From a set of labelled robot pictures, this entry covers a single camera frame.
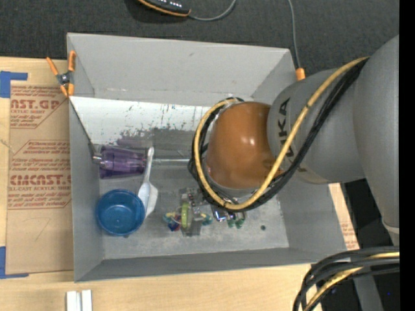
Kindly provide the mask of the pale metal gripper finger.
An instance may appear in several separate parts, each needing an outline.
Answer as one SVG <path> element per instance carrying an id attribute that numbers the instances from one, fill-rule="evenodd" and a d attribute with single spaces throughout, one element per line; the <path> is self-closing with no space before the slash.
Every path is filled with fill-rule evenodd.
<path id="1" fill-rule="evenodd" d="M 184 188 L 179 190 L 179 205 L 188 203 L 192 207 L 198 207 L 203 204 L 202 191 L 199 188 Z"/>
<path id="2" fill-rule="evenodd" d="M 199 236 L 202 228 L 204 218 L 201 214 L 196 216 L 183 217 L 183 235 L 184 236 Z"/>

